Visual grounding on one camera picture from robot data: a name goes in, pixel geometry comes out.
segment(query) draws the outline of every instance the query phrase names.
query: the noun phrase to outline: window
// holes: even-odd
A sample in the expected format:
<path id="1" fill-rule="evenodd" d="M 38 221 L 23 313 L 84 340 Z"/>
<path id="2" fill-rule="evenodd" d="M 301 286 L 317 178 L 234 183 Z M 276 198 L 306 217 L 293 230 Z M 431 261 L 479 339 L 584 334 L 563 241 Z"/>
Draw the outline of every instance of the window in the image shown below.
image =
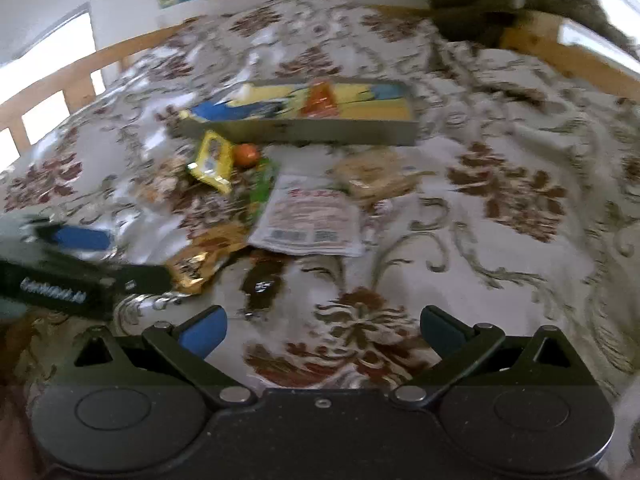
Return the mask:
<path id="1" fill-rule="evenodd" d="M 94 52 L 91 18 L 89 12 L 84 10 L 65 20 L 62 26 L 54 28 L 21 57 L 0 67 L 0 103 L 39 79 Z M 95 94 L 103 93 L 100 71 L 92 74 L 92 81 Z M 67 117 L 69 111 L 62 92 L 59 92 L 27 112 L 22 120 L 29 141 L 35 144 Z M 18 158 L 17 154 L 9 131 L 0 132 L 0 171 Z"/>
<path id="2" fill-rule="evenodd" d="M 600 0 L 609 23 L 624 32 L 635 43 L 640 43 L 640 0 Z M 560 43 L 578 44 L 610 60 L 610 64 L 640 78 L 640 62 L 592 30 L 564 20 Z"/>

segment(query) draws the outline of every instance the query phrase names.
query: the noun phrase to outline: floral bedspread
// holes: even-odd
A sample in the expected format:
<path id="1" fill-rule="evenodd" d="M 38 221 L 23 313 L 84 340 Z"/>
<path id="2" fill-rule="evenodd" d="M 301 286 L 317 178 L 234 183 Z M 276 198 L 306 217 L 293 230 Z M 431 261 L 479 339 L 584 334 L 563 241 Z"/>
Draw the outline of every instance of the floral bedspread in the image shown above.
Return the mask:
<path id="1" fill-rule="evenodd" d="M 4 174 L 1 205 L 112 229 L 111 257 L 163 262 L 236 213 L 213 191 L 188 190 L 161 206 L 133 191 L 183 147 L 168 135 L 175 111 L 249 78 L 324 75 L 409 83 L 421 140 L 399 151 L 418 153 L 435 175 L 366 222 L 373 236 L 362 257 L 239 255 L 202 298 L 230 317 L 225 342 L 207 361 L 258 389 L 388 387 L 438 360 L 419 336 L 426 304 L 514 335 L 556 324 L 625 421 L 604 461 L 618 476 L 640 416 L 629 412 L 640 402 L 627 391 L 640 368 L 635 102 L 580 86 L 531 57 L 447 43 L 428 20 L 390 19 L 338 0 L 277 0 L 191 23 L 146 54 Z M 265 152 L 285 173 L 323 175 L 358 149 Z M 265 269 L 280 286 L 267 315 L 246 320 L 239 311 L 247 284 Z M 202 306 L 127 298 L 113 328 L 139 333 L 195 308 Z M 51 314 L 30 323 L 17 371 L 37 396 L 89 324 Z"/>

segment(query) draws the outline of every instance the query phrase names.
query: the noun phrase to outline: barcode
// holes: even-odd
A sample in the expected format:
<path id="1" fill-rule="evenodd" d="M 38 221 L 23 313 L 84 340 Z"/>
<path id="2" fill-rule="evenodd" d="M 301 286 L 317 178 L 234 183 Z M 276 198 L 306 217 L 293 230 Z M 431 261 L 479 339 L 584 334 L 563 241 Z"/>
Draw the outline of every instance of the barcode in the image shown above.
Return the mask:
<path id="1" fill-rule="evenodd" d="M 316 231 L 315 242 L 337 242 L 338 233 L 336 231 Z"/>
<path id="2" fill-rule="evenodd" d="M 274 240 L 285 240 L 287 242 L 303 242 L 306 240 L 306 231 L 285 231 L 275 229 L 271 231 L 271 238 Z"/>

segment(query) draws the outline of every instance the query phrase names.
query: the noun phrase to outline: gold foil wrapper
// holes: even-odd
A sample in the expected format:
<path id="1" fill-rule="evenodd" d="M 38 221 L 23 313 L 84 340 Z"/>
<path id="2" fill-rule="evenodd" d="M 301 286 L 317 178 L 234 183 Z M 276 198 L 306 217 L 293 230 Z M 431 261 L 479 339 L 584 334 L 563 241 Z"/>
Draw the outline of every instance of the gold foil wrapper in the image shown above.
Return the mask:
<path id="1" fill-rule="evenodd" d="M 185 294 L 199 294 L 228 257 L 246 247 L 242 224 L 231 222 L 212 227 L 171 257 L 165 265 L 175 288 Z"/>

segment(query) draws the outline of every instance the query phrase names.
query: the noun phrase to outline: plastic bag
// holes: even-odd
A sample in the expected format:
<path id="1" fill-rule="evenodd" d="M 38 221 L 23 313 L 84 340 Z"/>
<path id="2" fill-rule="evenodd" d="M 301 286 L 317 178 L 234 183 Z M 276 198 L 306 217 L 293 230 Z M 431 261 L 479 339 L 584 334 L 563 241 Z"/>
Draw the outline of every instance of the plastic bag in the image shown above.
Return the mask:
<path id="1" fill-rule="evenodd" d="M 279 253 L 360 256 L 360 209 L 323 177 L 281 175 L 249 245 Z"/>
<path id="2" fill-rule="evenodd" d="M 390 148 L 373 148 L 350 155 L 334 166 L 334 177 L 361 206 L 411 192 L 420 176 L 418 171 Z"/>

